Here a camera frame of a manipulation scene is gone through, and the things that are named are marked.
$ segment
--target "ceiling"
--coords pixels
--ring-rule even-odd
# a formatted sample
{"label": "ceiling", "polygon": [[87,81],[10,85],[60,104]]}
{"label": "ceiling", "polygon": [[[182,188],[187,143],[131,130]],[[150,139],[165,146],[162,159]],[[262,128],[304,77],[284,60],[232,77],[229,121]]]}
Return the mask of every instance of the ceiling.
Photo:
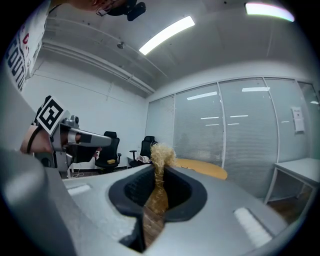
{"label": "ceiling", "polygon": [[[44,41],[64,44],[98,56],[133,74],[153,89],[157,81],[230,62],[276,58],[300,61],[295,24],[266,16],[246,15],[244,0],[144,0],[147,11],[129,22],[69,5],[48,17]],[[144,56],[150,38],[172,23],[191,16],[195,26],[169,38]],[[124,49],[117,44],[124,42]]]}

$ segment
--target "office chair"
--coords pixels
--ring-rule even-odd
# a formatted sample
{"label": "office chair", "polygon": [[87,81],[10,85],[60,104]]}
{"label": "office chair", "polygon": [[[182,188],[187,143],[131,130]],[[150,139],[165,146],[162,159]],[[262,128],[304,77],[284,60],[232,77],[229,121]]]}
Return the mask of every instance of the office chair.
{"label": "office chair", "polygon": [[[146,136],[146,137],[144,137],[144,140],[141,142],[140,156],[148,157],[150,159],[151,158],[151,146],[153,144],[157,144],[157,143],[158,142],[155,141],[155,137],[154,136]],[[133,154],[133,161],[131,161],[129,163],[129,165],[131,167],[137,167],[137,166],[144,165],[143,162],[136,161],[136,156],[135,156],[135,152],[137,152],[136,150],[130,150],[129,152],[131,152]]]}
{"label": "office chair", "polygon": [[[99,158],[95,159],[95,165],[103,168],[103,173],[112,173],[114,168],[120,164],[121,154],[117,154],[120,139],[114,131],[106,131],[104,136],[112,138],[110,146],[103,147],[100,151]],[[115,163],[108,163],[108,160],[115,160]]]}

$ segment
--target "white t-shirt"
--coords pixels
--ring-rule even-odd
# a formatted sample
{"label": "white t-shirt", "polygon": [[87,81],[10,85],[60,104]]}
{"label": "white t-shirt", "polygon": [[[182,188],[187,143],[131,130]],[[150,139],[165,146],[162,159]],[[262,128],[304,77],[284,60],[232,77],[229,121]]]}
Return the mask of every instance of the white t-shirt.
{"label": "white t-shirt", "polygon": [[5,72],[21,92],[25,81],[31,77],[38,53],[42,46],[50,0],[45,0],[21,26],[11,41],[3,58]]}

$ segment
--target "security camera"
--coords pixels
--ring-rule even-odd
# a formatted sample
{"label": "security camera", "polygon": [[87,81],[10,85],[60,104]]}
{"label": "security camera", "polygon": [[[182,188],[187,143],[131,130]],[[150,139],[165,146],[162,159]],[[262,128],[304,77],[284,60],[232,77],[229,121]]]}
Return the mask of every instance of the security camera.
{"label": "security camera", "polygon": [[123,49],[125,47],[125,43],[124,42],[120,42],[116,45],[119,49]]}

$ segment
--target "black holder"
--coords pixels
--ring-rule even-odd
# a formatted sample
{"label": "black holder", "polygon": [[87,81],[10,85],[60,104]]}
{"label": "black holder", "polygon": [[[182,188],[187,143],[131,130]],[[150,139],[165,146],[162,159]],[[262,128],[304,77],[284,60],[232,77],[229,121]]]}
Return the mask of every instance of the black holder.
{"label": "black holder", "polygon": [[[169,166],[164,167],[163,181],[168,197],[164,223],[188,221],[206,204],[207,191],[199,181]],[[133,233],[120,243],[138,252],[146,249],[143,208],[154,189],[155,168],[152,165],[118,180],[109,189],[109,198],[115,208],[121,214],[137,219]]]}

